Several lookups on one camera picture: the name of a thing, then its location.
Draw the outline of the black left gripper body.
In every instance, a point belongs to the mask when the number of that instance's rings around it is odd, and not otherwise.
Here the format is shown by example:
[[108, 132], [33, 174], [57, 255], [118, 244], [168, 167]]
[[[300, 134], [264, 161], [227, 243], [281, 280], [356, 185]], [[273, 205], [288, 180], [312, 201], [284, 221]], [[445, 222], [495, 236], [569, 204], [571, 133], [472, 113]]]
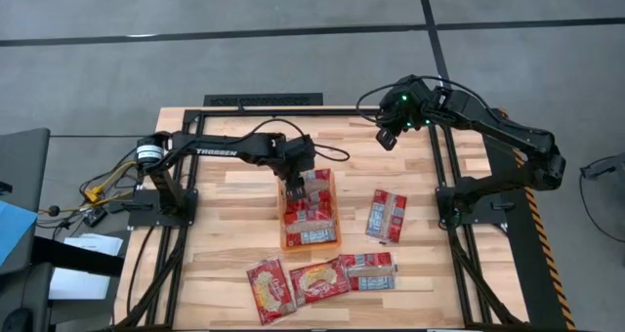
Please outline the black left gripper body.
[[314, 168], [315, 146], [310, 136], [288, 140], [283, 146], [284, 159], [278, 163], [280, 179], [298, 177], [300, 173]]

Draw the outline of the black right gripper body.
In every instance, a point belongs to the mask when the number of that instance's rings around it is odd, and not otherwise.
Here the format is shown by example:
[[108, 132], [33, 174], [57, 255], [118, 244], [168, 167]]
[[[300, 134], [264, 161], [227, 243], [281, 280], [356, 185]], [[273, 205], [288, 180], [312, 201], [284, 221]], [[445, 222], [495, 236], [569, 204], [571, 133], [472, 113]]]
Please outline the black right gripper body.
[[390, 131], [419, 130], [431, 123], [427, 110], [433, 100], [434, 92], [422, 77], [403, 77], [380, 100], [376, 125]]

